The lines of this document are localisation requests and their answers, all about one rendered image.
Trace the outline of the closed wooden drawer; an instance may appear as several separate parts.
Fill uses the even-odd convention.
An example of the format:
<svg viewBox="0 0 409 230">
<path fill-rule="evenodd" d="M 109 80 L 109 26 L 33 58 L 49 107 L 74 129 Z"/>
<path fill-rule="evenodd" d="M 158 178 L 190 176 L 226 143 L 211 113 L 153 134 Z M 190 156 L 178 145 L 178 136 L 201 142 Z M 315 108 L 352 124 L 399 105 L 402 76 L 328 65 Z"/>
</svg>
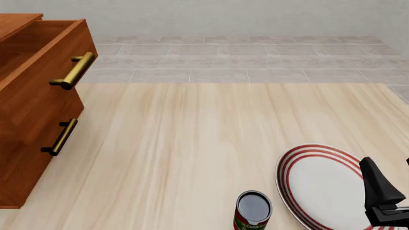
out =
<svg viewBox="0 0 409 230">
<path fill-rule="evenodd" d="M 46 128 L 78 118 L 84 105 L 75 88 L 67 91 L 51 87 L 44 93 L 19 93 L 8 102 L 0 103 L 0 109 L 13 124 L 9 137 L 28 144 L 44 134 Z"/>
</svg>

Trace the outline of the wooden cabinet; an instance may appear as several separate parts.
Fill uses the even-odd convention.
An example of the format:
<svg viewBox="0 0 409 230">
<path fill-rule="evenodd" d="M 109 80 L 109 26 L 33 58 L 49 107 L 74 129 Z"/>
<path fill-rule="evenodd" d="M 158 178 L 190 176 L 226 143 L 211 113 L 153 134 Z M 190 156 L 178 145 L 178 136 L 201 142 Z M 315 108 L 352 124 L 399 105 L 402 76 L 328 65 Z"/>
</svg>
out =
<svg viewBox="0 0 409 230">
<path fill-rule="evenodd" d="M 0 13 L 0 42 L 27 28 L 36 20 L 45 20 L 40 13 Z M 41 147 L 51 147 L 63 127 L 45 129 L 32 143 L 15 141 L 13 124 L 0 109 L 0 208 L 20 208 L 47 168 L 52 156 Z"/>
</svg>

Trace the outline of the white plate with red rings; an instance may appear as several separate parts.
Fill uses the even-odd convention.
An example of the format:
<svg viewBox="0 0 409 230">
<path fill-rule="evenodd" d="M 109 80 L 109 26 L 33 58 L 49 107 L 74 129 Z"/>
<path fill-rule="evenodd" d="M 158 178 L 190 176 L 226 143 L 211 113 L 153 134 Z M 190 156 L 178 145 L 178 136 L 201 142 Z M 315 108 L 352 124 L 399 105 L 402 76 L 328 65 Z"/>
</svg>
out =
<svg viewBox="0 0 409 230">
<path fill-rule="evenodd" d="M 340 149 L 318 144 L 285 151 L 275 168 L 283 203 L 308 230 L 409 230 L 370 224 L 364 213 L 359 160 Z"/>
</svg>

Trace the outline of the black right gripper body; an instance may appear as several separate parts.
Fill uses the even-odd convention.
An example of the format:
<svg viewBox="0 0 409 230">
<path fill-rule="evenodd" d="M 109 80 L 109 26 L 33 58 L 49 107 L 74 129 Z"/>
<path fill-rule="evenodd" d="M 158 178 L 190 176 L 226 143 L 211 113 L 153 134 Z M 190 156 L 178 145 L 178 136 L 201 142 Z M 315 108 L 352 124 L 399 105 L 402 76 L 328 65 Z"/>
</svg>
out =
<svg viewBox="0 0 409 230">
<path fill-rule="evenodd" d="M 409 227 L 409 206 L 372 207 L 365 214 L 373 227 Z"/>
</svg>

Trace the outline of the red tomato tin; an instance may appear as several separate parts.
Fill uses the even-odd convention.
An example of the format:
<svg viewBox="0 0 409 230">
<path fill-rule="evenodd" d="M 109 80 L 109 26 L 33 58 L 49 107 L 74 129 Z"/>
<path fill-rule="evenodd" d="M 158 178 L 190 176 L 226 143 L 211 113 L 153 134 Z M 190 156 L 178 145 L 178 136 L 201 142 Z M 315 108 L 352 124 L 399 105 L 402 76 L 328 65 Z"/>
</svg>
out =
<svg viewBox="0 0 409 230">
<path fill-rule="evenodd" d="M 265 194 L 255 190 L 245 191 L 236 201 L 234 230 L 265 230 L 272 212 L 272 203 Z"/>
</svg>

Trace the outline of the open wooden drawer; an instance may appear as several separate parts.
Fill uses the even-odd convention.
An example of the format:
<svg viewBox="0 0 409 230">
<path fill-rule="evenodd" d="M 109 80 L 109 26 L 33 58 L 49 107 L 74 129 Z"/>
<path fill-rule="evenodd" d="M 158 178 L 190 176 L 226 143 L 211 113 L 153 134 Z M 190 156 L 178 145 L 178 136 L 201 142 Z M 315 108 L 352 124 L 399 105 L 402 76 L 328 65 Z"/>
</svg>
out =
<svg viewBox="0 0 409 230">
<path fill-rule="evenodd" d="M 49 80 L 70 71 L 71 57 L 95 51 L 84 19 L 34 21 L 0 42 L 0 109 L 21 124 L 48 92 Z"/>
</svg>

